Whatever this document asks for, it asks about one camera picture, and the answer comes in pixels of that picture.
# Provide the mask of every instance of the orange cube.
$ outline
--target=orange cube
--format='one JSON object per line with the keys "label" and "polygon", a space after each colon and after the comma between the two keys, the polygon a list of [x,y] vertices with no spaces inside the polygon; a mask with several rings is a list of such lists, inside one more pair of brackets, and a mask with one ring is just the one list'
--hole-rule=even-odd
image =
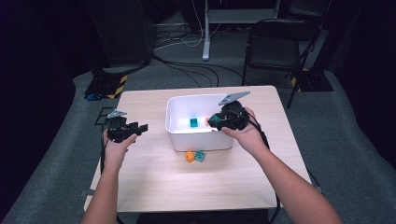
{"label": "orange cube", "polygon": [[193,162],[193,161],[195,160],[194,154],[192,154],[191,151],[188,151],[188,152],[186,153],[186,159],[187,159],[188,162]]}

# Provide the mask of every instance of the forearm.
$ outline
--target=forearm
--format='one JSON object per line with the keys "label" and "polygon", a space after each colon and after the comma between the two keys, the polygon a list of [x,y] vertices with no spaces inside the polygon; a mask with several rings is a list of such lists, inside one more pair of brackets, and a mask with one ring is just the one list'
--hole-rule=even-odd
{"label": "forearm", "polygon": [[253,153],[294,223],[342,223],[329,202],[267,148]]}
{"label": "forearm", "polygon": [[103,171],[82,223],[116,223],[119,173]]}

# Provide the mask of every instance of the white plastic bin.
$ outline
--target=white plastic bin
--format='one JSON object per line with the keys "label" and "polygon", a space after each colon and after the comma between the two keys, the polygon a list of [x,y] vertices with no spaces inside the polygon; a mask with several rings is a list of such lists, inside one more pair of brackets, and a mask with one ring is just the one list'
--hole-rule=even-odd
{"label": "white plastic bin", "polygon": [[[233,145],[233,138],[206,123],[206,119],[221,111],[219,102],[226,96],[225,93],[185,95],[168,101],[165,127],[174,150],[217,150]],[[197,127],[191,127],[191,119],[197,119]]]}

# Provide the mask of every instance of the office chair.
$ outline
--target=office chair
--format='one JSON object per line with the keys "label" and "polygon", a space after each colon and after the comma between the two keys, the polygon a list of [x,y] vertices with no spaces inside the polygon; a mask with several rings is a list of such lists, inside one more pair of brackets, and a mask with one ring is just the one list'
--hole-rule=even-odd
{"label": "office chair", "polygon": [[332,0],[286,0],[289,1],[285,8],[285,15],[297,20],[312,21],[322,29]]}
{"label": "office chair", "polygon": [[[306,58],[319,33],[318,26],[311,21],[269,19],[253,24],[247,38],[242,86],[248,67],[288,72],[288,76],[296,78],[287,105],[290,108]],[[308,44],[300,54],[301,41]]]}

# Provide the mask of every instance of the human hand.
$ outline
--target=human hand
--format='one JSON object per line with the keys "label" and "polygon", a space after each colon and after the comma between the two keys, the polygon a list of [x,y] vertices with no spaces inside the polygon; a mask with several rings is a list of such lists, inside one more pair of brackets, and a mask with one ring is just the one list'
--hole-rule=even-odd
{"label": "human hand", "polygon": [[107,131],[105,131],[103,138],[106,146],[105,169],[119,171],[125,158],[125,154],[128,151],[128,146],[130,146],[136,138],[137,135],[134,133],[122,142],[115,143],[108,139]]}
{"label": "human hand", "polygon": [[[260,124],[257,123],[255,120],[256,117],[254,115],[254,112],[248,107],[245,107],[245,109],[249,115],[250,121],[260,126]],[[262,140],[260,132],[251,123],[249,123],[247,127],[245,127],[241,131],[232,130],[227,127],[223,127],[221,131],[235,138],[239,142],[241,147],[244,148],[251,155],[254,155],[257,150],[261,150],[262,147],[268,149],[268,147],[264,144]]]}

